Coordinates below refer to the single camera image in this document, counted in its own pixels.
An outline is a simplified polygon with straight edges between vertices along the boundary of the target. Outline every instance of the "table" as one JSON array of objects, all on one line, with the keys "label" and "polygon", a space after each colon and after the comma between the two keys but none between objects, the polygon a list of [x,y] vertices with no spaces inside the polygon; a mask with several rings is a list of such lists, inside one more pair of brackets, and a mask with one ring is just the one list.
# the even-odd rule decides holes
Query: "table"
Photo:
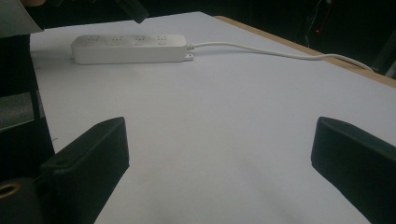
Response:
[{"label": "table", "polygon": [[320,116],[396,145],[394,88],[327,62],[224,47],[184,63],[77,65],[70,44],[86,34],[303,52],[200,12],[32,35],[56,151],[100,121],[126,119],[131,167],[96,223],[368,223],[310,153]]}]

